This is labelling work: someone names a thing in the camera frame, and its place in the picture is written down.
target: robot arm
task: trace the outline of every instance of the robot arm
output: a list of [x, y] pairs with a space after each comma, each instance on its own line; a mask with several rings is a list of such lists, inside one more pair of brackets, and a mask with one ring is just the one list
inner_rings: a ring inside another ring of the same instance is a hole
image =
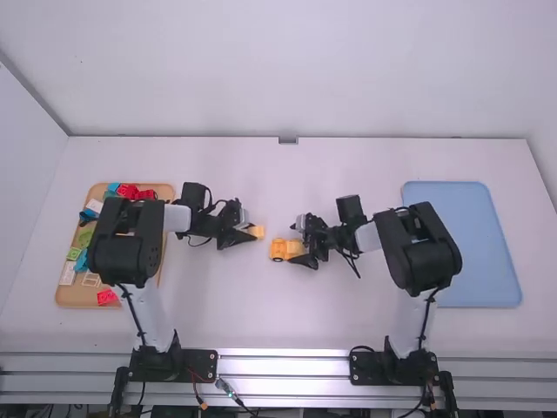
[[[209, 204], [205, 206], [205, 194]], [[224, 207], [211, 213], [218, 203]], [[212, 203], [204, 185], [184, 183], [182, 196], [172, 203], [162, 200], [107, 198], [87, 252], [87, 264], [101, 281], [115, 289], [138, 330], [130, 366], [117, 371], [111, 416], [116, 416], [128, 381], [191, 382], [195, 376], [214, 381], [217, 352], [183, 349], [178, 333], [168, 321], [155, 280], [160, 268], [163, 233], [179, 239], [191, 235], [217, 240], [222, 250], [257, 239], [249, 233], [248, 213], [238, 199]]]
[[451, 375], [439, 372], [436, 356], [426, 349], [436, 308], [434, 297], [449, 287], [462, 269], [453, 238], [429, 202], [375, 213], [369, 221], [359, 196], [339, 198], [337, 207], [340, 226], [329, 227], [311, 213], [298, 216], [292, 229], [302, 233], [307, 253], [289, 261], [317, 270], [319, 260], [328, 261], [328, 252], [336, 250], [359, 277], [354, 261], [362, 253], [382, 249], [391, 277], [400, 289], [395, 328], [385, 338], [384, 351], [367, 346], [351, 350], [351, 383], [420, 386], [423, 395], [416, 408], [425, 403], [432, 411], [435, 403], [431, 387], [439, 384], [446, 395], [448, 414], [458, 416]]

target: metal extrusion frame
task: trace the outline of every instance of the metal extrusion frame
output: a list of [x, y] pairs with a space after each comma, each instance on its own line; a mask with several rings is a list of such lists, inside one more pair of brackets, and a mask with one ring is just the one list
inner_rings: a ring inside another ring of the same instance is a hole
[[[218, 352], [218, 375], [248, 407], [412, 408], [420, 396], [419, 388], [353, 386], [346, 350]], [[557, 357], [438, 357], [453, 374], [460, 409], [557, 411]], [[0, 353], [0, 402], [106, 404], [117, 367], [129, 360], [129, 353]], [[198, 388], [210, 406], [235, 406], [212, 384]], [[141, 383], [129, 383], [124, 403], [137, 403], [140, 392]], [[143, 404], [197, 402], [190, 383], [147, 383]]]

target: white tabletop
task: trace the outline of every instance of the white tabletop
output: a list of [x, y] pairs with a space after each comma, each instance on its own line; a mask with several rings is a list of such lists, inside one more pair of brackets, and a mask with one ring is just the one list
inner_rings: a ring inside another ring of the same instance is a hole
[[443, 138], [72, 138], [57, 169], [10, 297], [0, 350], [129, 350], [123, 310], [58, 307], [60, 270], [85, 196], [101, 181], [184, 181], [216, 199], [239, 197], [264, 241], [218, 252], [169, 238], [161, 297], [185, 347], [381, 346], [396, 286], [380, 252], [358, 261], [358, 280], [332, 254], [317, 272], [268, 258], [271, 239], [295, 237], [297, 214], [338, 223], [335, 198], [364, 211], [397, 206], [409, 180], [478, 180], [490, 190], [523, 292], [515, 309], [440, 309], [437, 352], [557, 353], [557, 216], [525, 140]]

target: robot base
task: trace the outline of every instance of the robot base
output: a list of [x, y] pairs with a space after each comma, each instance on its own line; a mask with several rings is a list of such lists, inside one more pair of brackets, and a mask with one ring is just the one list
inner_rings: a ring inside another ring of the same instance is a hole
[[217, 377], [217, 360], [215, 350], [181, 348], [175, 334], [166, 353], [157, 353], [154, 347], [141, 347], [131, 353], [129, 381], [213, 383]]
[[419, 386], [428, 382], [439, 385], [437, 356], [424, 349], [411, 352], [399, 359], [392, 351], [388, 337], [385, 351], [352, 352], [350, 382], [354, 386]]

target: yellow toy car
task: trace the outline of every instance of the yellow toy car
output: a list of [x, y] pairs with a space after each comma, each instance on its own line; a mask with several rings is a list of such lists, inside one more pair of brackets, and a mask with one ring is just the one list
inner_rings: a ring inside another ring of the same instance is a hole
[[273, 261], [288, 261], [303, 254], [305, 248], [301, 239], [276, 238], [271, 243], [270, 256]]

